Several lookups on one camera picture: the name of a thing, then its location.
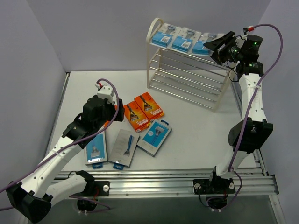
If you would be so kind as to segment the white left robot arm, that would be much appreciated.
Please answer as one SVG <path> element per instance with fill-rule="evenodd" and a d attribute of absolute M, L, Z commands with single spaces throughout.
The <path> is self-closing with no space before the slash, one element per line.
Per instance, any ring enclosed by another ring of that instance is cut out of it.
<path fill-rule="evenodd" d="M 124 111 L 121 99 L 110 104 L 106 98 L 89 98 L 82 113 L 67 126 L 37 168 L 25 178 L 11 182 L 5 189 L 11 205 L 36 224 L 46 217 L 51 207 L 65 198 L 78 193 L 84 196 L 92 194 L 95 179 L 84 170 L 57 184 L 52 184 L 52 181 L 99 131 L 104 131 L 113 121 L 122 122 Z"/>

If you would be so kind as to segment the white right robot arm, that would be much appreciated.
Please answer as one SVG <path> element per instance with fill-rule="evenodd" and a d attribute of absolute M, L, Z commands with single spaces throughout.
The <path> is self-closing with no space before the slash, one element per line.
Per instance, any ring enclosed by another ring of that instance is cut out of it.
<path fill-rule="evenodd" d="M 203 194 L 230 194 L 235 192 L 234 171 L 243 160 L 268 139 L 273 124 L 267 121 L 263 110 L 262 78 L 263 64 L 258 61 L 259 47 L 263 39 L 257 35 L 245 37 L 243 45 L 237 45 L 237 37 L 230 31 L 204 46 L 212 51 L 211 58 L 218 64 L 235 63 L 233 72 L 242 91 L 242 118 L 228 134 L 232 147 L 216 165 L 209 179 L 200 184 Z"/>

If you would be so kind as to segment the clear Gillette blister pack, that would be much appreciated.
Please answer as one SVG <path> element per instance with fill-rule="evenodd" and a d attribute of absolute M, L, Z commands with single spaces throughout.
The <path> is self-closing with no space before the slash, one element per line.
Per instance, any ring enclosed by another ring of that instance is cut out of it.
<path fill-rule="evenodd" d="M 194 43 L 200 38 L 201 32 L 189 28 L 182 28 L 172 42 L 171 50 L 188 53 Z"/>
<path fill-rule="evenodd" d="M 150 43 L 162 48 L 168 48 L 173 39 L 181 31 L 181 27 L 174 26 L 168 23 L 164 23 L 153 35 Z"/>

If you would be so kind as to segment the grey Harry's box blue razor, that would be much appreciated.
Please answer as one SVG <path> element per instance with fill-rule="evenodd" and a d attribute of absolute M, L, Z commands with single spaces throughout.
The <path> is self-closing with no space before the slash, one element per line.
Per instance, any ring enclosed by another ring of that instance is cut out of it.
<path fill-rule="evenodd" d="M 108 156 L 108 161 L 113 164 L 114 169 L 130 168 L 139 138 L 139 133 L 124 129 L 119 131 L 112 151 Z"/>

